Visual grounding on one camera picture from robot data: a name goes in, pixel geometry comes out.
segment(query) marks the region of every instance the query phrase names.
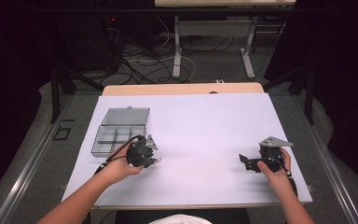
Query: black curtain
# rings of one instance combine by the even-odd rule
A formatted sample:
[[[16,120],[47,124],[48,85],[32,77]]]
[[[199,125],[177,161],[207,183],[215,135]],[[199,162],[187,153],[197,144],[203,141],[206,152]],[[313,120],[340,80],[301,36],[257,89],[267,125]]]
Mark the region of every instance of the black curtain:
[[[322,8],[330,3],[298,0],[296,7]],[[358,1],[336,3],[329,15],[289,20],[266,78],[275,80],[304,64],[304,60],[312,60],[316,71],[315,98],[323,104],[334,125],[328,147],[358,174]],[[322,40],[321,45],[313,45],[318,40]],[[299,74],[292,81],[304,80],[304,75]]]
[[[0,0],[0,180],[34,120],[38,89],[49,82],[33,19],[18,1]]]

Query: black mechanical part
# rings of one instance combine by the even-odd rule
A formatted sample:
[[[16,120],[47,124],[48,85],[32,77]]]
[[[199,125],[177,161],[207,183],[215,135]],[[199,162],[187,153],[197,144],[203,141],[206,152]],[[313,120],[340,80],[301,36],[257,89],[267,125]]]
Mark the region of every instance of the black mechanical part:
[[[257,163],[263,161],[272,172],[277,172],[284,168],[284,158],[281,147],[291,147],[293,144],[285,142],[275,137],[269,137],[259,143],[261,159],[248,159],[240,154],[240,161],[245,164],[246,170],[260,173]]]
[[[146,139],[144,136],[138,137],[138,141],[130,144],[127,151],[127,162],[133,166],[141,166],[144,168],[158,162],[160,159],[154,159],[153,149],[157,149],[156,144],[149,135]]]

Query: container lid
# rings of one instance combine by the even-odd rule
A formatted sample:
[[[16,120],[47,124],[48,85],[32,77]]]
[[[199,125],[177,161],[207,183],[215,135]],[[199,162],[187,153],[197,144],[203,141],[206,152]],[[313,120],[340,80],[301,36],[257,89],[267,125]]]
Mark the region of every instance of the container lid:
[[[146,125],[150,108],[109,108],[102,126],[141,126]]]

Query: metal frame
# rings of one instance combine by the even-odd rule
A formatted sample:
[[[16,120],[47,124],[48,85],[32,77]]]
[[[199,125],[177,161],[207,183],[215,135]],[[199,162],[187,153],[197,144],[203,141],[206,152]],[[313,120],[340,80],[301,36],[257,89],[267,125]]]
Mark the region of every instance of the metal frame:
[[[257,17],[252,17],[251,21],[179,21],[175,17],[175,57],[172,76],[180,76],[180,64],[182,49],[180,48],[181,35],[243,35],[247,36],[246,45],[241,49],[243,65],[245,66],[246,76],[255,79],[255,73],[249,59],[249,51],[252,47],[255,35]]]
[[[75,96],[73,95],[67,95],[65,97],[62,102],[62,113],[57,117],[57,120],[54,123],[48,126],[48,129],[43,136],[39,147],[25,164],[24,169],[22,170],[19,178],[13,185],[13,188],[7,195],[5,202],[0,208],[0,224],[9,223],[11,217],[13,216],[13,213],[19,205],[22,196],[28,189],[28,186],[31,183],[32,178],[34,177],[34,174],[36,173],[40,162],[43,160],[43,157],[48,150],[48,146],[50,145],[54,134],[59,129],[61,118],[65,114],[66,110],[69,108],[70,104],[73,102],[74,98]]]
[[[298,113],[301,115],[301,119],[304,122],[305,126],[309,129],[310,135],[313,139],[313,142],[316,144],[317,152],[319,159],[321,161],[324,172],[327,175],[327,178],[330,181],[330,184],[335,192],[339,203],[341,204],[342,211],[344,212],[347,220],[350,223],[358,223],[358,211],[354,206],[354,203],[351,199],[347,188],[345,187],[344,182],[342,181],[341,174],[339,173],[336,164],[330,156],[327,146],[322,141],[314,125],[310,125],[307,116],[303,114],[302,107],[304,106],[303,102],[300,99],[300,96],[292,96],[292,99],[296,105]]]

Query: wooden tabletop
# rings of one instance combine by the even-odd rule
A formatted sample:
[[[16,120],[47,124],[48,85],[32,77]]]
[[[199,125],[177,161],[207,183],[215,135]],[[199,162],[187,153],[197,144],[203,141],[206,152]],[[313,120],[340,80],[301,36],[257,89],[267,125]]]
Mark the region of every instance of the wooden tabletop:
[[[241,7],[294,5],[296,0],[156,0],[156,7]]]
[[[103,96],[108,95],[175,95],[220,93],[263,93],[263,87],[256,82],[244,83],[202,83],[202,84],[155,84],[107,86]]]

